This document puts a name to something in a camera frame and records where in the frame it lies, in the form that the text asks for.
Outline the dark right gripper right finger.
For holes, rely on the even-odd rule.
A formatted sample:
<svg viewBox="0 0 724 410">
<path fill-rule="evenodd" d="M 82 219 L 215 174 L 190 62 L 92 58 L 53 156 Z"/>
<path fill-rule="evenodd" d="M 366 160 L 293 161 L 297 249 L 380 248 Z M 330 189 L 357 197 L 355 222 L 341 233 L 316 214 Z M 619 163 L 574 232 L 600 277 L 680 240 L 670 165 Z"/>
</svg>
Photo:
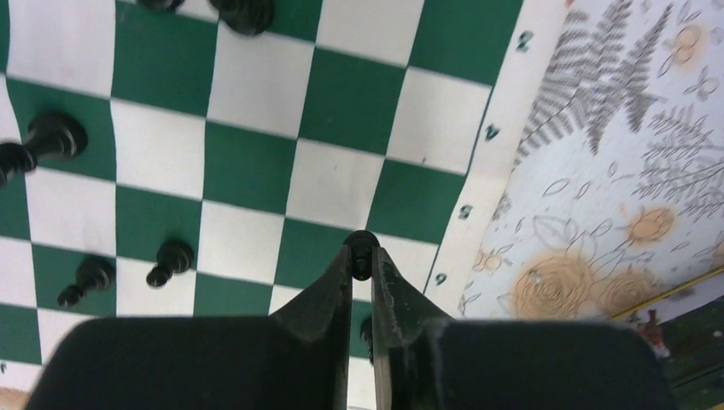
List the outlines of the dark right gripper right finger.
<svg viewBox="0 0 724 410">
<path fill-rule="evenodd" d="M 455 319 L 371 253 L 380 409 L 675 409 L 650 347 L 596 321 Z"/>
</svg>

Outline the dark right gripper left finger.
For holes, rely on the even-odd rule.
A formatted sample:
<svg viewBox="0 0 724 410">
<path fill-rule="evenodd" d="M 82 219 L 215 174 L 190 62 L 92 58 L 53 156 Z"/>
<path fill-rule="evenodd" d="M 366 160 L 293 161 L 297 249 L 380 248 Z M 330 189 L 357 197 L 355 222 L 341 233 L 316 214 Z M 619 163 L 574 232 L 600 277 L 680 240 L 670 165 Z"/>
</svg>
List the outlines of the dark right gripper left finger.
<svg viewBox="0 0 724 410">
<path fill-rule="evenodd" d="M 261 316 L 88 320 L 44 367 L 30 409 L 343 409 L 352 253 Z"/>
</svg>

